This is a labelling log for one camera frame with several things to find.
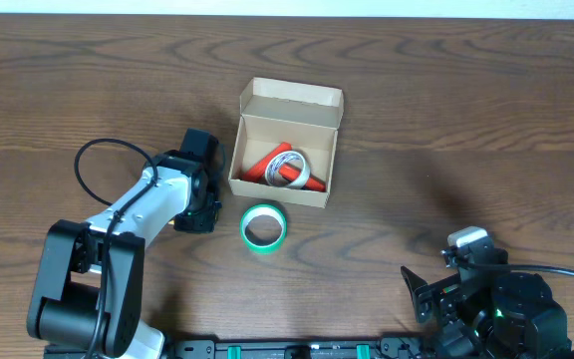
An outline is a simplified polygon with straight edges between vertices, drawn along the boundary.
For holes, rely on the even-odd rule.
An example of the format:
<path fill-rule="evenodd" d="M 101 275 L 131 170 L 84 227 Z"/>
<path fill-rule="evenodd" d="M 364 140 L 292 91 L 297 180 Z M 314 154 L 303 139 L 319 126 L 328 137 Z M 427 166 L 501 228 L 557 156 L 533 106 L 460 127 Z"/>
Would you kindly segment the red utility knife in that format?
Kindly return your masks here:
<path fill-rule="evenodd" d="M 259 183 L 264 178 L 265 171 L 270 163 L 276 156 L 283 152 L 291 151 L 292 146 L 288 143 L 281 143 L 278 147 L 276 147 L 273 151 L 267 154 L 264 158 L 262 158 L 259 162 L 257 162 L 254 166 L 252 166 L 248 171 L 246 171 L 241 179 L 249 182 Z"/>

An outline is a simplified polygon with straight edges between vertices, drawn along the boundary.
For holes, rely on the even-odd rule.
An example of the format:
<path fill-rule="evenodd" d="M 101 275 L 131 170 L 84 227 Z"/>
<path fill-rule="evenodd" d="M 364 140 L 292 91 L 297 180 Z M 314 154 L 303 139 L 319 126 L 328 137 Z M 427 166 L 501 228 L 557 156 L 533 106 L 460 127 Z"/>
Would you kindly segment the green tape roll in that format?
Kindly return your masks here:
<path fill-rule="evenodd" d="M 276 206 L 257 204 L 248 208 L 240 220 L 240 236 L 256 254 L 276 252 L 287 234 L 285 215 Z"/>

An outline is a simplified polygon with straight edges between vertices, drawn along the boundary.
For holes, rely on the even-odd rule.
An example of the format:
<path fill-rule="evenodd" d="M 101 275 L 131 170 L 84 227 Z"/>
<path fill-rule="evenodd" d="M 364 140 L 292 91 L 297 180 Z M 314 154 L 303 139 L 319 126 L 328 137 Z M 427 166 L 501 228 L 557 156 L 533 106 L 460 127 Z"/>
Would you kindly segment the white tape roll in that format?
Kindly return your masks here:
<path fill-rule="evenodd" d="M 311 169 L 306 158 L 297 151 L 287 151 L 270 161 L 264 179 L 271 186 L 302 189 L 310 175 Z"/>

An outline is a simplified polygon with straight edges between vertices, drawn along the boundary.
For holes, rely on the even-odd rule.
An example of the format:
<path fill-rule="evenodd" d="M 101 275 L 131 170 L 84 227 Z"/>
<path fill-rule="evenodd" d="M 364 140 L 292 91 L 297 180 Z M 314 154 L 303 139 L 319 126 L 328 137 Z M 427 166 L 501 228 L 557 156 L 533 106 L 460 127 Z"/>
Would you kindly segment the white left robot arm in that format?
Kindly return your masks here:
<path fill-rule="evenodd" d="M 214 230 L 224 161 L 215 136 L 189 129 L 179 149 L 146 157 L 140 179 L 104 211 L 51 226 L 27 315 L 44 357 L 172 356 L 169 338 L 141 319 L 144 253 L 167 225 Z"/>

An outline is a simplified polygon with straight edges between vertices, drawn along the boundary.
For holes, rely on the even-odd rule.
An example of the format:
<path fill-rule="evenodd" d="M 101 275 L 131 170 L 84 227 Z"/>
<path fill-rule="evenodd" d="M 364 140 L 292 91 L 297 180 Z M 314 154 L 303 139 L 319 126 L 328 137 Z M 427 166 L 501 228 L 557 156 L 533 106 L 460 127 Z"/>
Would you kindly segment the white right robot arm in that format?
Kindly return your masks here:
<path fill-rule="evenodd" d="M 438 327 L 423 358 L 574 359 L 567 314 L 542 276 L 505 268 L 508 253 L 488 236 L 443 256 L 456 274 L 433 284 L 401 268 L 417 322 Z"/>

